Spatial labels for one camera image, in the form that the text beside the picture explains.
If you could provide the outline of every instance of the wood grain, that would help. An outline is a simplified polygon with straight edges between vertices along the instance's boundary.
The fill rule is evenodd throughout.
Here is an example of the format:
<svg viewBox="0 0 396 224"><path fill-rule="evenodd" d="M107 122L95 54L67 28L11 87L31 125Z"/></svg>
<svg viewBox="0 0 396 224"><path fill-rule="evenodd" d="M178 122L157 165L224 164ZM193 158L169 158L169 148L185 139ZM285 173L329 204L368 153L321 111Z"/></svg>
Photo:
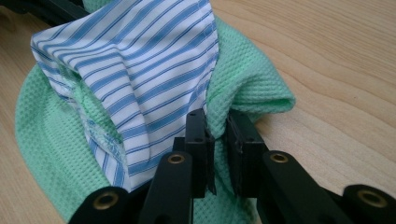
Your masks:
<svg viewBox="0 0 396 224"><path fill-rule="evenodd" d="M336 193L362 183L396 197L396 2L211 3L267 54L296 95L293 110L258 121L268 147L289 152ZM0 7L0 223L63 223L14 137L18 93L35 64L30 37L46 28Z"/></svg>

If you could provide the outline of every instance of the waffle-textured fabric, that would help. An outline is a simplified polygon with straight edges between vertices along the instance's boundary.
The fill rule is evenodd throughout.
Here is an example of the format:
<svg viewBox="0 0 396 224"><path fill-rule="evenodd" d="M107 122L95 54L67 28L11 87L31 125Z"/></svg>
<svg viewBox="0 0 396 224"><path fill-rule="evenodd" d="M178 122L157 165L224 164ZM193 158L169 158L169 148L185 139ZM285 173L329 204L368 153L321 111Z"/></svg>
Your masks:
<svg viewBox="0 0 396 224"><path fill-rule="evenodd" d="M205 109L219 54L214 19L208 0L116 0L33 36L37 64L79 113L111 185L131 191L149 181L173 139L185 134L187 114ZM81 81L120 138L94 122L76 99Z"/></svg>
<svg viewBox="0 0 396 224"><path fill-rule="evenodd" d="M252 201L235 198L228 177L226 153L220 140L230 108L252 119L264 113L290 110L294 97L268 58L239 32L216 19L219 58L206 93L207 122L217 138L215 151L218 195L194 201L194 223L254 223ZM91 118L117 135L106 111L80 89ZM65 220L87 195L109 185L85 141L76 111L52 90L35 66L21 89L16 114L17 141L37 183Z"/></svg>

